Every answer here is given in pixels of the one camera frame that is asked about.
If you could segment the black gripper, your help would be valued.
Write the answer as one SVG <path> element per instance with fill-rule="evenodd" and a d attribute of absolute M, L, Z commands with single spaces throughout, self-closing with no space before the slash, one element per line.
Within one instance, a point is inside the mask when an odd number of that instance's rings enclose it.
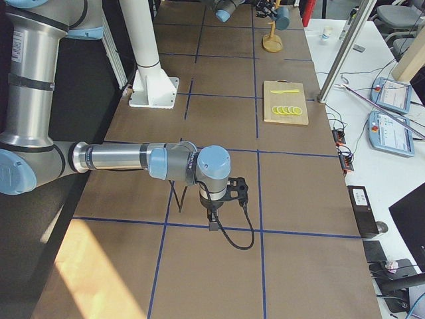
<path fill-rule="evenodd" d="M 256 17 L 275 19 L 278 16 L 278 5 L 275 0 L 256 0 L 254 2 Z"/>
<path fill-rule="evenodd" d="M 209 220 L 209 231 L 218 231 L 220 229 L 218 210 L 224 203 L 235 200 L 238 201 L 239 206 L 241 206 L 244 211 L 246 220 L 249 221 L 247 212 L 248 186 L 243 177 L 228 178 L 225 189 L 220 193 L 211 193 L 207 190 L 207 218 Z"/>

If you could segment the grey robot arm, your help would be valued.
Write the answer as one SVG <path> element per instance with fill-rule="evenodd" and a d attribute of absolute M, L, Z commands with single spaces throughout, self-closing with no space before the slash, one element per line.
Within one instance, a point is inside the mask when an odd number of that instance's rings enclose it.
<path fill-rule="evenodd" d="M 14 215 L 18 195 L 68 175 L 87 171 L 147 171 L 151 177 L 199 186 L 209 228 L 222 225 L 218 210 L 232 199 L 247 204 L 244 180 L 231 178 L 230 156 L 220 146 L 198 150 L 177 143 L 112 142 L 89 144 L 60 138 L 90 124 L 89 101 L 72 91 L 71 80 L 56 80 L 60 42 L 97 41 L 104 34 L 101 1 L 6 1 L 5 16 L 13 25 L 9 94 L 1 132 L 1 232 L 17 232 L 41 220 Z"/>
<path fill-rule="evenodd" d="M 255 8 L 257 17 L 276 18 L 278 16 L 273 1 L 202 0 L 201 3 L 208 7 L 222 23 L 227 22 L 242 4 L 249 4 Z"/>

